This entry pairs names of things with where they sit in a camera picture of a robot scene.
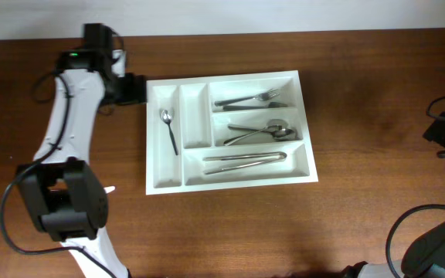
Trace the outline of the small metal teaspoon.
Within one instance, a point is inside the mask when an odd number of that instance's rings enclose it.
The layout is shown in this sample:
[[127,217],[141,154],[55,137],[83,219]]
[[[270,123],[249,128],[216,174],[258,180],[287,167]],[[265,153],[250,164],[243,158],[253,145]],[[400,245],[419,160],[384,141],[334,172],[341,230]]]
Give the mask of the small metal teaspoon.
[[168,112],[168,110],[163,110],[161,112],[161,120],[168,126],[168,132],[169,132],[169,137],[172,143],[172,147],[173,147],[173,151],[175,152],[175,155],[178,156],[179,152],[178,152],[178,147],[175,141],[175,135],[173,133],[172,127],[171,127],[171,123],[172,123],[172,115]]

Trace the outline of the metal fork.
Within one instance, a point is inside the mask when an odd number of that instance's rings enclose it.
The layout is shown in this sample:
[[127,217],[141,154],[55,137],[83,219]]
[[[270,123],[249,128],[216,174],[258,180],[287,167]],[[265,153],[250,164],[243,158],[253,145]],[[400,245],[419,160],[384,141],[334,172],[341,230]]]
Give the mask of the metal fork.
[[259,110],[259,109],[273,109],[273,108],[281,108],[281,107],[288,107],[285,103],[279,103],[279,102],[270,102],[267,105],[264,106],[236,106],[236,105],[228,105],[223,106],[223,111],[238,111],[238,110]]
[[278,96],[280,96],[279,90],[272,89],[272,90],[268,90],[263,93],[258,93],[256,95],[252,95],[249,97],[240,97],[240,98],[231,99],[231,100],[217,100],[214,102],[214,105],[216,107],[223,107],[223,106],[226,106],[229,104],[239,103],[239,102],[243,102],[243,101],[247,101],[247,100],[268,101],[268,100],[271,100],[274,97],[278,97]]

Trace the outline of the metal tablespoon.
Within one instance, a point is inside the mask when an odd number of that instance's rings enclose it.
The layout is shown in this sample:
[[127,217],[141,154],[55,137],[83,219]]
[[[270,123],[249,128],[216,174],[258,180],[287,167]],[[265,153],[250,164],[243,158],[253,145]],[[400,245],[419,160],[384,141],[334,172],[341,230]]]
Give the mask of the metal tablespoon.
[[[267,122],[267,125],[264,128],[261,128],[261,131],[265,131],[268,128],[276,128],[278,126],[284,126],[284,127],[288,127],[288,123],[284,120],[280,120],[280,119],[272,119],[270,121]],[[243,139],[246,139],[248,137],[251,137],[253,135],[257,135],[257,134],[262,134],[262,133],[248,133],[248,134],[244,134],[244,135],[240,135],[238,137],[234,137],[231,139],[227,139],[226,141],[223,142],[224,146],[229,146],[232,144],[235,144],[238,141],[241,141]]]
[[261,131],[252,127],[244,127],[235,124],[229,124],[228,128],[234,131],[249,131],[250,133],[264,133],[269,134],[275,141],[293,141],[297,139],[297,132],[292,128],[278,126],[276,128],[268,128]]

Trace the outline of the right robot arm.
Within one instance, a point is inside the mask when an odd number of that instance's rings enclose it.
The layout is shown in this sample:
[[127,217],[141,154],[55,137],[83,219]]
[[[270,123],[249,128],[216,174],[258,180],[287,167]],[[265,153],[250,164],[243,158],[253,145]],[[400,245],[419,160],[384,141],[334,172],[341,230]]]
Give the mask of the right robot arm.
[[[438,158],[445,158],[445,112],[434,117],[434,122],[423,134],[428,141],[434,141],[443,147],[437,153]],[[400,261],[392,260],[392,240],[400,224],[409,216],[422,211],[445,211],[445,205],[420,205],[404,212],[392,225],[386,239],[386,263],[356,263],[345,267],[340,276],[362,277],[445,277],[445,221],[419,236],[406,250]]]

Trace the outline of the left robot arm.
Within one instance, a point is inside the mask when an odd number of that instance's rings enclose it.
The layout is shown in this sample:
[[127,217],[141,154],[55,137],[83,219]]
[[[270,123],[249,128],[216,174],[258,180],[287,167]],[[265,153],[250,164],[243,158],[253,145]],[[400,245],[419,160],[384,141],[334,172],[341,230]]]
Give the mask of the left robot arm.
[[19,166],[18,187],[36,230],[59,242],[87,277],[129,277],[106,230],[108,189],[89,166],[95,117],[106,105],[146,103],[146,80],[125,70],[119,35],[101,23],[83,27],[81,46],[62,52],[46,136],[32,163]]

